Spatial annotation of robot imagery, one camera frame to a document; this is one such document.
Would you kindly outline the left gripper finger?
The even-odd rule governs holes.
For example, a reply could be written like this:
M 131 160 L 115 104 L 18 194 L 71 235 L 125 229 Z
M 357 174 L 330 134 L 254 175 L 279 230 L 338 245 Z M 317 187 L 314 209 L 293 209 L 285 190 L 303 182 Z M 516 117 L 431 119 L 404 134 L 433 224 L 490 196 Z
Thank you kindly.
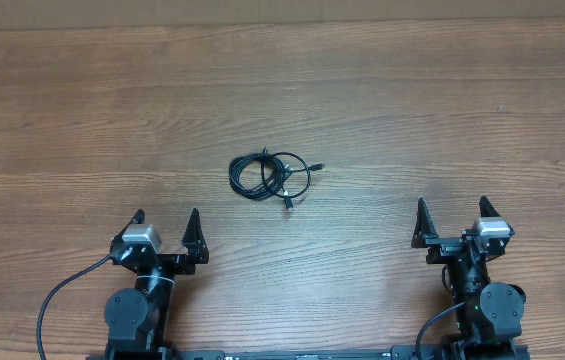
M 126 232 L 130 225 L 144 224 L 145 223 L 145 212 L 143 209 L 138 209 L 129 222 L 120 231 L 120 236 Z
M 192 209 L 181 243 L 195 264 L 208 263 L 209 249 L 202 233 L 201 218 L 197 208 Z

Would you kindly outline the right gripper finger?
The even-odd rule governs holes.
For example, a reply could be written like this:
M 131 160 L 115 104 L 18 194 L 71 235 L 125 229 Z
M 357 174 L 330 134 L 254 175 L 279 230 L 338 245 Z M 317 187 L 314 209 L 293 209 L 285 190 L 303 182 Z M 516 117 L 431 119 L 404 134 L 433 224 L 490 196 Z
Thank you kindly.
M 487 196 L 483 195 L 479 200 L 480 216 L 482 218 L 500 217 Z
M 438 240 L 428 205 L 424 197 L 420 197 L 417 203 L 416 224 L 411 240 L 412 248 L 428 248 Z

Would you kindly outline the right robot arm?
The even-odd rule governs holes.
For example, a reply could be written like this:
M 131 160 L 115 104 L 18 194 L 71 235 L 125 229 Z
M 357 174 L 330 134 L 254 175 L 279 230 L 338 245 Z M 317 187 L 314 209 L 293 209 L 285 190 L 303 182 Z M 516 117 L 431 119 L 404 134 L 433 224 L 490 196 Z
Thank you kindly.
M 431 317 L 421 327 L 411 351 L 413 359 L 528 359 L 526 346 L 515 339 L 522 334 L 526 294 L 515 285 L 491 280 L 487 264 L 505 254 L 515 231 L 485 196 L 479 200 L 480 216 L 458 237 L 441 237 L 427 202 L 419 198 L 411 240 L 415 249 L 427 251 L 429 265 L 443 267 L 441 281 L 453 305 Z M 425 345 L 426 330 L 448 315 L 456 317 L 456 334 L 438 345 Z

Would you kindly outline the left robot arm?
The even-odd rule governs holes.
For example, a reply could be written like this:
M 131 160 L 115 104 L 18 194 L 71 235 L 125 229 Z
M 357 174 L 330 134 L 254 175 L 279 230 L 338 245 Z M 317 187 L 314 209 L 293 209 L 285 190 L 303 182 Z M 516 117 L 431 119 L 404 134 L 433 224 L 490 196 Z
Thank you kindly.
M 175 278 L 193 275 L 209 261 L 199 211 L 191 212 L 180 254 L 161 254 L 157 229 L 138 210 L 111 241 L 113 264 L 136 275 L 132 288 L 115 292 L 107 301 L 107 359 L 179 359 L 175 345 L 165 340 Z

